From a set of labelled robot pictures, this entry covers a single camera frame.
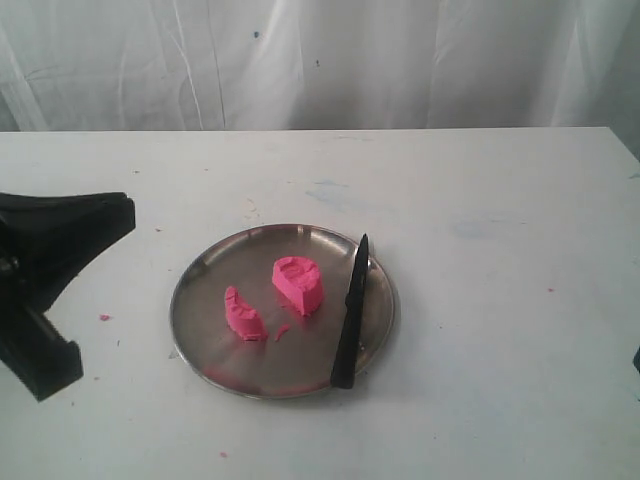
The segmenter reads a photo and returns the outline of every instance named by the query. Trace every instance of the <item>table surface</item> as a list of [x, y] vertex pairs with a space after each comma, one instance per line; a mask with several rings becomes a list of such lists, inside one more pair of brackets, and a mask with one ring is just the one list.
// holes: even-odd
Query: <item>table surface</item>
[[[48, 314], [84, 378], [38, 404], [0, 366], [0, 476], [637, 479], [639, 171], [603, 128], [1, 134], [0, 191], [124, 191], [138, 226]], [[395, 283], [352, 391], [244, 399], [174, 358], [189, 262], [281, 222], [366, 231]]]

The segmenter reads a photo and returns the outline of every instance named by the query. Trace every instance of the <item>black knife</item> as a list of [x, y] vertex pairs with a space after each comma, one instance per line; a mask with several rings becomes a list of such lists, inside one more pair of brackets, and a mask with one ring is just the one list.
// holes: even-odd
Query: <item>black knife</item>
[[367, 271], [369, 270], [369, 239], [362, 236], [360, 246], [353, 263], [349, 293], [344, 300], [347, 314], [342, 326], [340, 343], [336, 351], [336, 358], [331, 370], [330, 383], [332, 387], [353, 388], [356, 375], [356, 361], [360, 350], [360, 326], [362, 324], [362, 307], [364, 305], [364, 291], [367, 286]]

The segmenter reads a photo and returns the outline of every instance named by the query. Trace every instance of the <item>white curtain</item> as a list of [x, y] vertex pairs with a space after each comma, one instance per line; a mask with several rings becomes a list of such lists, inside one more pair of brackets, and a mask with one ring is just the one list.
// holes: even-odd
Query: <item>white curtain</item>
[[0, 109], [21, 130], [598, 123], [637, 152], [639, 2], [0, 0]]

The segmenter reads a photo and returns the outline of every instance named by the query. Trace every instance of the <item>plate rim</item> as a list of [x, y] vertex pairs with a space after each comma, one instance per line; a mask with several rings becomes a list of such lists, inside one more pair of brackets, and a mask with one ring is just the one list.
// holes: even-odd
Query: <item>plate rim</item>
[[[273, 223], [273, 224], [267, 224], [267, 225], [259, 225], [259, 226], [255, 226], [255, 227], [251, 227], [251, 228], [247, 228], [245, 230], [241, 230], [239, 232], [233, 233], [231, 235], [228, 235], [224, 238], [222, 238], [221, 240], [218, 240], [216, 243], [214, 243], [213, 245], [207, 247], [204, 251], [202, 251], [195, 259], [193, 259], [191, 261], [191, 263], [189, 263], [189, 266], [182, 272], [182, 274], [180, 275], [180, 278], [178, 279], [178, 282], [176, 283], [176, 286], [173, 289], [173, 294], [171, 295], [171, 303], [169, 304], [169, 327], [171, 329], [171, 339], [173, 340], [173, 346], [176, 349], [176, 352], [178, 353], [178, 355], [180, 356], [180, 358], [182, 359], [183, 362], [185, 362], [195, 373], [196, 375], [198, 375], [200, 378], [202, 378], [205, 382], [207, 382], [210, 385], [213, 385], [216, 388], [219, 388], [225, 392], [228, 393], [232, 393], [234, 395], [240, 396], [240, 397], [245, 397], [245, 398], [251, 398], [251, 399], [255, 399], [255, 400], [288, 400], [288, 399], [294, 399], [294, 398], [302, 398], [302, 397], [308, 397], [311, 395], [315, 395], [318, 394], [320, 392], [325, 392], [327, 390], [331, 390], [332, 387], [330, 384], [323, 386], [321, 388], [317, 388], [314, 390], [310, 390], [308, 392], [304, 392], [304, 393], [292, 393], [290, 395], [259, 395], [259, 394], [253, 394], [253, 393], [247, 393], [247, 392], [242, 392], [239, 390], [234, 390], [231, 387], [228, 387], [226, 385], [223, 385], [221, 383], [217, 383], [214, 382], [212, 379], [210, 379], [209, 377], [207, 377], [203, 372], [200, 371], [200, 369], [196, 368], [193, 363], [191, 361], [189, 361], [189, 359], [187, 358], [187, 356], [185, 355], [185, 353], [182, 351], [182, 349], [180, 348], [180, 345], [178, 344], [178, 340], [176, 338], [176, 328], [175, 328], [175, 318], [174, 318], [174, 307], [175, 307], [175, 303], [176, 303], [176, 297], [178, 295], [178, 290], [180, 289], [180, 286], [183, 283], [183, 280], [185, 278], [185, 276], [187, 275], [188, 272], [191, 271], [191, 269], [194, 267], [194, 265], [196, 265], [196, 263], [198, 263], [206, 254], [207, 252], [214, 250], [216, 247], [218, 247], [219, 245], [221, 245], [224, 242], [227, 242], [231, 239], [233, 239], [234, 237], [238, 237], [241, 235], [246, 235], [249, 234], [251, 232], [257, 231], [257, 230], [262, 230], [264, 228], [270, 228], [270, 229], [277, 229], [277, 228], [308, 228], [311, 230], [317, 230], [317, 231], [321, 231], [321, 232], [325, 232], [325, 233], [329, 233], [331, 235], [335, 235], [337, 237], [342, 238], [343, 240], [346, 240], [347, 242], [349, 242], [350, 244], [352, 244], [356, 249], [358, 248], [358, 242], [356, 242], [355, 240], [353, 240], [352, 238], [340, 233], [340, 232], [336, 232], [335, 230], [331, 230], [329, 228], [325, 228], [325, 227], [318, 227], [316, 225], [310, 225], [310, 224], [305, 224], [305, 223]], [[375, 262], [375, 264], [377, 265], [377, 267], [380, 269], [380, 271], [382, 272], [382, 275], [389, 287], [389, 292], [391, 293], [390, 295], [390, 304], [391, 304], [391, 319], [389, 321], [388, 327], [386, 329], [386, 331], [384, 332], [384, 335], [382, 336], [382, 340], [380, 342], [380, 346], [370, 355], [368, 361], [364, 362], [363, 365], [359, 368], [356, 369], [356, 376], [359, 376], [366, 367], [368, 367], [369, 365], [371, 365], [371, 363], [378, 357], [378, 355], [380, 354], [380, 351], [384, 349], [385, 345], [387, 344], [387, 341], [389, 339], [389, 336], [391, 334], [391, 331], [393, 329], [393, 326], [395, 324], [395, 319], [396, 319], [396, 299], [395, 299], [395, 290], [393, 287], [393, 283], [391, 282], [391, 279], [389, 278], [389, 275], [387, 274], [386, 270], [384, 269], [384, 267], [380, 264], [380, 262], [378, 261], [378, 259], [372, 255], [371, 251], [369, 252], [369, 259], [370, 261], [373, 260]]]

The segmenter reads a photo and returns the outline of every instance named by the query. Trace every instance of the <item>metal plate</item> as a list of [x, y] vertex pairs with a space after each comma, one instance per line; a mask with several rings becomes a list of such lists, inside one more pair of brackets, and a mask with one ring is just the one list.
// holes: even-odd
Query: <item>metal plate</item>
[[[178, 352], [210, 383], [257, 398], [307, 395], [329, 386], [346, 307], [353, 260], [352, 240], [308, 225], [269, 225], [233, 235], [200, 255], [182, 275], [171, 303]], [[301, 317], [271, 283], [273, 263], [299, 255], [322, 272], [325, 299]], [[389, 279], [369, 257], [357, 371], [384, 344], [393, 323]], [[224, 291], [233, 285], [257, 309], [270, 333], [265, 342], [244, 342], [227, 326]], [[279, 342], [281, 325], [291, 329]]]

